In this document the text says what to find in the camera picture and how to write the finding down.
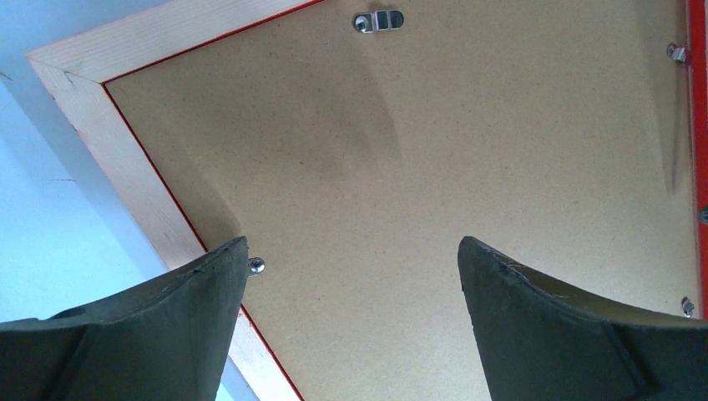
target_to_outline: black plastic part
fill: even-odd
[[[472,237],[458,266],[497,401],[708,399],[708,323],[631,307]]]
[[[213,400],[241,298],[244,237],[47,320],[0,324],[0,399]]]

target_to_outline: brown backing board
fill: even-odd
[[[485,399],[465,235],[588,291],[696,297],[675,4],[327,0],[107,88],[306,399]]]

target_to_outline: red frame edge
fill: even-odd
[[[696,219],[708,207],[708,70],[705,62],[705,0],[687,0],[690,121]],[[696,222],[701,317],[708,317],[708,225]]]

